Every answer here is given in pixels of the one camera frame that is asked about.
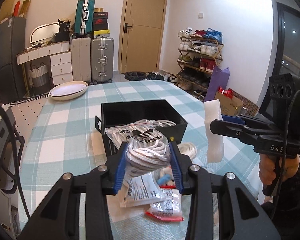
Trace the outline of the adidas bag of laces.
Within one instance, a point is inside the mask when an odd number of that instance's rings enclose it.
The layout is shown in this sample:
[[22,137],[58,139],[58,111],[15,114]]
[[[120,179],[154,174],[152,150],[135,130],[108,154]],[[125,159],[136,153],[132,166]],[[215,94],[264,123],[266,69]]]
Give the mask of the adidas bag of laces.
[[131,124],[106,128],[106,134],[115,146],[128,143],[127,178],[139,177],[170,164],[169,142],[159,128],[171,128],[175,125],[170,120],[142,119]]

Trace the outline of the bag of white blue items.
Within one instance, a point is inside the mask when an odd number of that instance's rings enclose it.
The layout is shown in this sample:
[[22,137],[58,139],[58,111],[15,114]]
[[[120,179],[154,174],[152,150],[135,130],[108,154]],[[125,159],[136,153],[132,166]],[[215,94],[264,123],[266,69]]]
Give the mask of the bag of white blue items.
[[153,177],[160,188],[175,189],[175,182],[170,166],[154,171]]

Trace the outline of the white printed sachet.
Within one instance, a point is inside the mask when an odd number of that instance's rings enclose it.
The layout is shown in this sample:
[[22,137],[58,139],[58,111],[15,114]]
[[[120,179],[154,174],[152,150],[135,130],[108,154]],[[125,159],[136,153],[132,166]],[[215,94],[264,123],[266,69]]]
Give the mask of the white printed sachet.
[[120,207],[134,207],[165,200],[165,194],[155,180],[154,172],[123,180]]

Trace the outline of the red edged white packet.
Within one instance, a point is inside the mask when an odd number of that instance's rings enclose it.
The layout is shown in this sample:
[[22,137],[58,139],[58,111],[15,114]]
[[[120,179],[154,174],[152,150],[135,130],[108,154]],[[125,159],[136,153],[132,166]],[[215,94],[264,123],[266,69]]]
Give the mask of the red edged white packet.
[[177,189],[161,188],[165,199],[152,203],[145,215],[163,222],[182,222],[181,194]]

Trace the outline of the brown cardboard box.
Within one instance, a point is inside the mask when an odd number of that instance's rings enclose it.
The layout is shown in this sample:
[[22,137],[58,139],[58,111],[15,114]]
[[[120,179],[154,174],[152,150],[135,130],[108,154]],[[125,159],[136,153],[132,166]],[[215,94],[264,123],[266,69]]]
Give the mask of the brown cardboard box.
[[231,88],[224,90],[222,87],[219,87],[215,94],[215,99],[220,101],[221,113],[225,115],[236,116],[242,114],[255,116],[259,109],[258,105]]

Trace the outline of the teal checkered tablecloth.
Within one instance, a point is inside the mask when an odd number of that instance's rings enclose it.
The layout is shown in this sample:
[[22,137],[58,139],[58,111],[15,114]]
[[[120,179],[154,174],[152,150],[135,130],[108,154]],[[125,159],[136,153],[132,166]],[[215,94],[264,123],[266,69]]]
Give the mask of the teal checkered tablecloth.
[[27,223],[27,215],[33,213],[62,174],[85,174],[105,163],[102,136],[95,129],[103,103],[158,99],[166,100],[187,121],[183,142],[196,146],[197,164],[215,174],[233,172],[258,202],[264,201],[258,177],[260,159],[251,146],[225,138],[222,161],[206,161],[205,112],[201,101],[165,81],[114,82],[90,86],[74,100],[47,100],[42,107],[20,167],[26,200],[26,207],[19,209],[21,225]]

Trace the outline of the purple yoga mat bag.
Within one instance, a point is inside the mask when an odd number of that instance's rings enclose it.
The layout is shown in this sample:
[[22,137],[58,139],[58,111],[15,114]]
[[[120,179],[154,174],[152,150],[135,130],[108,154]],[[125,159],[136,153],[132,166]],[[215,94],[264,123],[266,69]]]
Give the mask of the purple yoga mat bag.
[[221,69],[216,66],[212,72],[204,101],[213,100],[219,87],[225,89],[228,84],[229,77],[230,69],[228,67]]

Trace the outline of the white oval tray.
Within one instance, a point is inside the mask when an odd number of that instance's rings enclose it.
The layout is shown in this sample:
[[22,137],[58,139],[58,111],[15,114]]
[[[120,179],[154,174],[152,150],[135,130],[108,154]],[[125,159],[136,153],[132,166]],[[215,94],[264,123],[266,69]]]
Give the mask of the white oval tray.
[[49,96],[56,101],[67,101],[82,96],[88,88],[84,81],[69,81],[50,90]]

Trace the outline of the wooden shoe rack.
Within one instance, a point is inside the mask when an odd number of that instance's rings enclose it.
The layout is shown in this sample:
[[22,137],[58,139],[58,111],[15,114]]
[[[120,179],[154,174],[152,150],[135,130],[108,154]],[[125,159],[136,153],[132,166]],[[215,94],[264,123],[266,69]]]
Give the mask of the wooden shoe rack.
[[209,28],[192,30],[188,27],[178,32],[180,43],[176,85],[204,101],[213,71],[223,61],[223,33]]

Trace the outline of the beige hard suitcase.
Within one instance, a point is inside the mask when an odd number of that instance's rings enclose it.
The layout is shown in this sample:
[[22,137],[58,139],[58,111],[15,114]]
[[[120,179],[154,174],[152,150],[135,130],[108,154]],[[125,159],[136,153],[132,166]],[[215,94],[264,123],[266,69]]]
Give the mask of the beige hard suitcase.
[[71,41],[71,64],[74,81],[91,81],[91,38]]

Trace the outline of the striped laundry basket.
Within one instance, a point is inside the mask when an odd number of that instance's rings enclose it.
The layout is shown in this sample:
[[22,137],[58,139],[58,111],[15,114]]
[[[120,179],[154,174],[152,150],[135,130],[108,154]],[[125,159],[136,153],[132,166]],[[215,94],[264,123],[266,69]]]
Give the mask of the striped laundry basket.
[[33,83],[33,91],[35,95],[41,95],[50,90],[49,72],[47,65],[43,62],[38,67],[31,67],[30,77]]

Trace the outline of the silver aluminium suitcase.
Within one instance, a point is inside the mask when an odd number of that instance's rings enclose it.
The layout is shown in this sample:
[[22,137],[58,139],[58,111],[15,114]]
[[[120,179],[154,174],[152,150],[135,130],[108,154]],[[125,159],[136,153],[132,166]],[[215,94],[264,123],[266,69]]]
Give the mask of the silver aluminium suitcase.
[[113,60],[113,38],[102,37],[91,41],[91,79],[93,83],[112,82]]

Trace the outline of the white dresser with drawers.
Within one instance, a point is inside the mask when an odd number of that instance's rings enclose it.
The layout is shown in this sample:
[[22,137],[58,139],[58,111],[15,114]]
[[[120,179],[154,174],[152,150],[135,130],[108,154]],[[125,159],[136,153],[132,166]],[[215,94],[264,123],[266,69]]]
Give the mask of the white dresser with drawers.
[[50,59],[54,86],[73,81],[69,41],[53,43],[21,53],[17,55],[17,64],[21,65],[47,56]]

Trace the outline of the stack of shoe boxes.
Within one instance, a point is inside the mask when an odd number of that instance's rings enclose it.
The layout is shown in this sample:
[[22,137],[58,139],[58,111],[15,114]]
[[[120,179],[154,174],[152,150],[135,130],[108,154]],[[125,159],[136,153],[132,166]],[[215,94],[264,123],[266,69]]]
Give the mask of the stack of shoe boxes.
[[94,38],[104,38],[110,36],[108,23],[108,12],[103,8],[95,8],[93,14]]

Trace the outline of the tan wooden door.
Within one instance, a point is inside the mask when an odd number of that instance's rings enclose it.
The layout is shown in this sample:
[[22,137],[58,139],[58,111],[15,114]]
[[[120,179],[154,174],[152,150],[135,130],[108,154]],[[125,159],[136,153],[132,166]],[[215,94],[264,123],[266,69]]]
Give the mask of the tan wooden door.
[[159,69],[167,0],[124,0],[118,69],[152,72]]

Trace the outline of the teal hard suitcase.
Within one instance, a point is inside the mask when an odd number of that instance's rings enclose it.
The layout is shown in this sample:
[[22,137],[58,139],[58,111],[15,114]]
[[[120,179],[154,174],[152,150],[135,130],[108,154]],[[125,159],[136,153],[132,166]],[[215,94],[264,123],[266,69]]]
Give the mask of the teal hard suitcase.
[[93,31],[93,15],[95,0],[78,0],[74,34],[77,37],[89,37]]

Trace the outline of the oval vanity mirror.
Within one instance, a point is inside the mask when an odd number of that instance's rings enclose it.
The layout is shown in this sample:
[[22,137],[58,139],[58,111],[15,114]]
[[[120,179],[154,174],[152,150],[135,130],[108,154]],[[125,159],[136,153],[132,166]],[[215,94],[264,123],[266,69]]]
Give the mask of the oval vanity mirror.
[[36,27],[30,35],[30,44],[34,47],[38,44],[49,42],[59,32],[59,23],[52,22]]

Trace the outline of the black refrigerator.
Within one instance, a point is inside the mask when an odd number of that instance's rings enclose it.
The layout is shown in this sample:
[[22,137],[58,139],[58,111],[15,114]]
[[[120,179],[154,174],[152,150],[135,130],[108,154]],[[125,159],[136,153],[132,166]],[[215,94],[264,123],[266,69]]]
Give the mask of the black refrigerator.
[[2,103],[18,101],[26,94],[23,69],[17,55],[25,48],[26,19],[11,17],[0,24],[0,98]]

